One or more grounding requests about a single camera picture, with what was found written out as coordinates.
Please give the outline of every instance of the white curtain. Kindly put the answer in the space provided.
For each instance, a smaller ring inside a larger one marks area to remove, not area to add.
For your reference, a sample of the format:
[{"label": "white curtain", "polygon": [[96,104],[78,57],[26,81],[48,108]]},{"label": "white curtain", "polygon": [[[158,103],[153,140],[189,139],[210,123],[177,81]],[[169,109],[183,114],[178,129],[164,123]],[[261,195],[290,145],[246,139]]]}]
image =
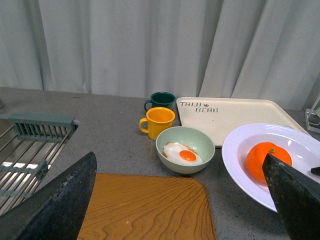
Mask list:
[{"label": "white curtain", "polygon": [[319,13],[319,0],[2,0],[0,87],[304,110],[320,94]]}]

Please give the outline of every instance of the sink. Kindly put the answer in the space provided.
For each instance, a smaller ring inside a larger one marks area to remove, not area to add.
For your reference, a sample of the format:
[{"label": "sink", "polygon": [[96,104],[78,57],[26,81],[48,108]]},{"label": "sink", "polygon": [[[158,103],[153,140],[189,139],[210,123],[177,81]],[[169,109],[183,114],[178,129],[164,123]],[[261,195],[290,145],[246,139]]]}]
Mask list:
[{"label": "sink", "polygon": [[0,115],[0,215],[36,191],[77,127],[67,115]]}]

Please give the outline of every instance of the light green bowl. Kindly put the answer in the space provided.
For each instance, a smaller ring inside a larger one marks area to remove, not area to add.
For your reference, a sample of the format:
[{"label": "light green bowl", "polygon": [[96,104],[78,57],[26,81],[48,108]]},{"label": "light green bowl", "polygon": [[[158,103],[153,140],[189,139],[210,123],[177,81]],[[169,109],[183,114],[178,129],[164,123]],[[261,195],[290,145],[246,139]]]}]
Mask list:
[{"label": "light green bowl", "polygon": [[[180,143],[192,148],[202,158],[203,163],[182,165],[170,161],[163,155],[164,146],[168,142]],[[179,174],[194,174],[204,169],[214,157],[216,151],[216,147],[208,135],[186,126],[174,126],[162,131],[156,138],[155,145],[161,162],[167,168]]]}]

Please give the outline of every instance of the cutting board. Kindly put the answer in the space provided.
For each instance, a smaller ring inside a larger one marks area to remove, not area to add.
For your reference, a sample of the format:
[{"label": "cutting board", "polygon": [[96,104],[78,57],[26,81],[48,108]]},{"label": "cutting board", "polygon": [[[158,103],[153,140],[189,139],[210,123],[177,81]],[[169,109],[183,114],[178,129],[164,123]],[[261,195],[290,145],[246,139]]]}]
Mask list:
[{"label": "cutting board", "polygon": [[190,177],[97,173],[78,240],[216,240],[205,186]]}]

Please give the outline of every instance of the fried egg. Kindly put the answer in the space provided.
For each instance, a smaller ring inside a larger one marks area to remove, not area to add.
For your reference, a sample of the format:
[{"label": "fried egg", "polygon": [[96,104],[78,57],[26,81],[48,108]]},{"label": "fried egg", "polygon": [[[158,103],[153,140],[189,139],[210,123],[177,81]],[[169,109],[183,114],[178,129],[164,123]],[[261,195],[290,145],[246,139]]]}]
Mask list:
[{"label": "fried egg", "polygon": [[177,164],[196,165],[203,163],[201,157],[193,149],[178,142],[168,142],[163,147],[163,155]]}]

